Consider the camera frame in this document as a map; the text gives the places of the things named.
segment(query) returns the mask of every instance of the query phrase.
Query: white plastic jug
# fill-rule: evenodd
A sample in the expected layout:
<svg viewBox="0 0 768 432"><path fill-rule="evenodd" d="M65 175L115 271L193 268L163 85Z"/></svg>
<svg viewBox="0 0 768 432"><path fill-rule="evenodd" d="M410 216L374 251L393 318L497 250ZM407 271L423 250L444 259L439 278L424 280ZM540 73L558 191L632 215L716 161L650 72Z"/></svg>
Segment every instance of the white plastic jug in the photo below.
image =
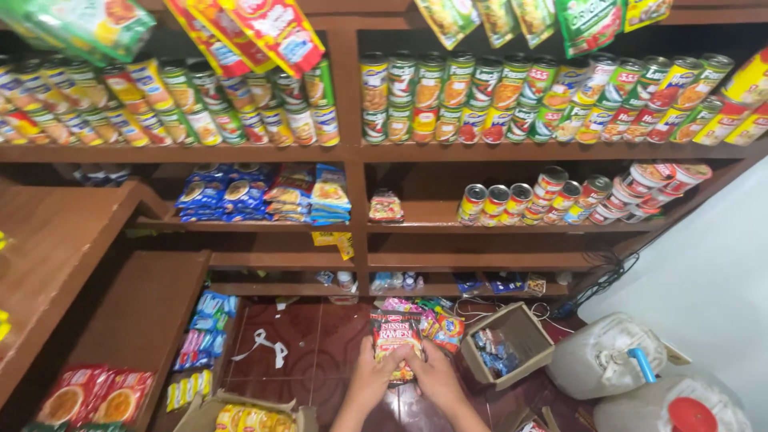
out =
<svg viewBox="0 0 768 432"><path fill-rule="evenodd" d="M664 377L606 397L594 409L599 432L752 432L719 388L693 377Z"/></svg>
<svg viewBox="0 0 768 432"><path fill-rule="evenodd" d="M667 350L656 334L616 312L558 342L546 371L560 390L584 400L654 382L665 364Z"/></svg>

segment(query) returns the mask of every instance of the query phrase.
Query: cardboard box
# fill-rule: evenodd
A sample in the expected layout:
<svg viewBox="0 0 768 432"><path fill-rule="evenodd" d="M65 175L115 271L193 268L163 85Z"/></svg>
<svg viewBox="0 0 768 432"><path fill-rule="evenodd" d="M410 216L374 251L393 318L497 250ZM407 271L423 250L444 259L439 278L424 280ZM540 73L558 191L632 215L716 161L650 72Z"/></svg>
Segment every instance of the cardboard box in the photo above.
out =
<svg viewBox="0 0 768 432"><path fill-rule="evenodd" d="M216 430L216 417L219 416L222 408L228 404L259 405L271 411L291 414L296 419L296 432L317 432L319 429L314 407L299 407L298 412L291 411L296 405L295 399L288 404L275 404L274 402L249 399L219 390L218 393L204 402L203 397L198 393L174 432L211 432Z"/></svg>
<svg viewBox="0 0 768 432"><path fill-rule="evenodd" d="M518 355L520 362L517 369L498 379L494 378L483 364L480 351L472 340L475 333L489 327L501 331L504 339ZM465 334L461 351L469 369L478 381L483 384L494 384L496 390L501 390L549 364L552 361L554 343L525 304L518 302L509 304L474 324Z"/></svg>

